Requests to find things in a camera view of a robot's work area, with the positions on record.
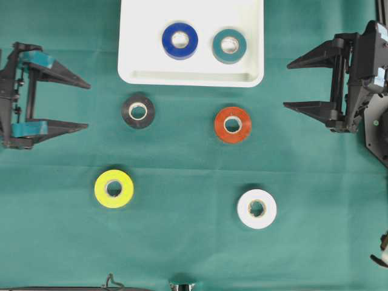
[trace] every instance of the black tape roll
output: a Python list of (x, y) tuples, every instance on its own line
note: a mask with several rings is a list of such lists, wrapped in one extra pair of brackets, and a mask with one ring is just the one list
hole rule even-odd
[[(143, 107), (145, 115), (136, 119), (131, 112), (136, 107)], [(121, 107), (121, 116), (123, 120), (134, 129), (143, 129), (149, 126), (155, 117), (155, 108), (143, 93), (135, 93), (126, 100)]]

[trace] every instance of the tape roll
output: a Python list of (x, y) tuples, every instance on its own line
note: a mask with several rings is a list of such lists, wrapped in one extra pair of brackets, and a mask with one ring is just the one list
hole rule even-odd
[[(108, 193), (108, 186), (119, 182), (121, 191), (112, 196)], [(125, 206), (133, 196), (133, 183), (131, 178), (120, 170), (109, 170), (101, 174), (95, 183), (95, 196), (98, 202), (106, 208), (120, 208)]]
[[(239, 129), (231, 132), (226, 127), (226, 122), (234, 119), (238, 122)], [(222, 109), (214, 120), (214, 131), (220, 140), (228, 144), (237, 144), (245, 140), (252, 131), (252, 122), (247, 112), (239, 107), (227, 107)]]
[[(137, 107), (142, 107), (145, 111), (140, 118), (136, 118), (132, 113)], [(122, 105), (121, 116), (134, 129), (143, 129), (149, 126), (155, 118), (155, 107), (143, 93), (135, 93)]]
[(225, 29), (217, 33), (213, 40), (213, 54), (224, 64), (235, 64), (247, 51), (245, 37), (234, 29)]
[[(259, 202), (263, 207), (263, 212), (259, 216), (251, 213), (253, 202)], [(276, 218), (276, 202), (266, 191), (250, 190), (240, 197), (237, 204), (237, 213), (242, 223), (251, 229), (264, 229), (271, 225)]]
[(166, 28), (162, 36), (162, 44), (171, 58), (188, 59), (198, 46), (198, 35), (190, 25), (177, 22)]

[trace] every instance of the blue tape roll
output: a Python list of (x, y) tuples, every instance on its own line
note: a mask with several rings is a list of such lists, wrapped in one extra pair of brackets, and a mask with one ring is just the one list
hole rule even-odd
[[(176, 32), (184, 32), (189, 37), (189, 43), (183, 48), (173, 45), (172, 37)], [(188, 59), (198, 46), (198, 35), (193, 27), (186, 23), (177, 22), (166, 28), (162, 37), (162, 44), (166, 53), (173, 59)]]

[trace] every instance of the white tape roll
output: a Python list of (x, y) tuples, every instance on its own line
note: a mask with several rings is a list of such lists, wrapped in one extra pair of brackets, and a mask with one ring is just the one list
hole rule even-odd
[[(253, 202), (259, 202), (263, 206), (263, 212), (259, 216), (251, 213)], [(252, 229), (264, 229), (271, 225), (276, 218), (276, 202), (266, 191), (254, 189), (246, 192), (239, 199), (237, 213), (246, 226)]]

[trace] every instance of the white tray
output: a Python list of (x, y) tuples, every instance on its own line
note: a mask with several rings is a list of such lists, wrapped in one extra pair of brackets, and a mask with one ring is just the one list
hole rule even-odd
[[(166, 55), (162, 34), (174, 22), (197, 32), (195, 54), (184, 61)], [(240, 31), (247, 51), (240, 62), (222, 64), (212, 53), (224, 28)], [(254, 87), (264, 77), (263, 0), (122, 0), (118, 73), (131, 84)]]

